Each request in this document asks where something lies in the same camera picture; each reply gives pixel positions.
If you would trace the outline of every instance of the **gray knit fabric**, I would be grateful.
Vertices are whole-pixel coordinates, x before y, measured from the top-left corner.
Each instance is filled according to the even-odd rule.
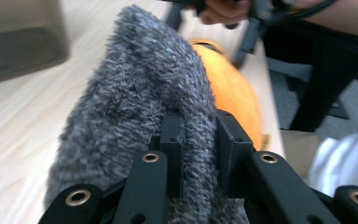
[[[220,194],[216,111],[200,57],[136,6],[124,8],[116,25],[106,59],[67,120],[45,206],[74,184],[106,189],[126,177],[172,108],[184,116],[186,151],[184,197],[170,201],[170,223],[246,223],[243,200]]]

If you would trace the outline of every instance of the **black cable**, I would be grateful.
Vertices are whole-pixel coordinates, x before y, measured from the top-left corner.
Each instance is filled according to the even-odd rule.
[[[325,0],[324,2],[320,3],[319,5],[317,5],[315,7],[311,7],[309,9],[304,10],[304,11],[297,12],[295,14],[290,15],[287,21],[304,20],[307,17],[313,16],[316,13],[324,10],[325,8],[330,7],[336,1],[337,0]]]

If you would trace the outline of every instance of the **wooden table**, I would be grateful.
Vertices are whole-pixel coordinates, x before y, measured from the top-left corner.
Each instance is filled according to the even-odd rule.
[[[54,160],[66,118],[85,90],[93,69],[103,59],[104,44],[113,32],[116,15],[124,6],[135,3],[159,18],[168,12],[167,3],[152,0],[62,0],[70,59],[40,72],[0,82],[0,223],[36,223],[43,214],[48,168]],[[231,54],[246,27],[246,22],[234,31],[221,25],[205,26],[190,12],[184,14],[184,19],[186,23],[180,33],[185,38],[210,38]],[[260,98],[264,132],[271,137],[270,150],[283,155],[261,44],[241,71]]]

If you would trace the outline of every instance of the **white cloth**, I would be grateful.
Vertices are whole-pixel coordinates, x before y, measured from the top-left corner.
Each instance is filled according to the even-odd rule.
[[[358,186],[358,133],[342,140],[325,139],[316,152],[306,182],[331,197],[340,186]]]

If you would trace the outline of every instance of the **hand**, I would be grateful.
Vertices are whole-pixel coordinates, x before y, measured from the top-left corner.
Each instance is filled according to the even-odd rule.
[[[248,17],[250,0],[206,0],[206,8],[200,13],[200,19],[206,25],[223,23],[235,24]]]

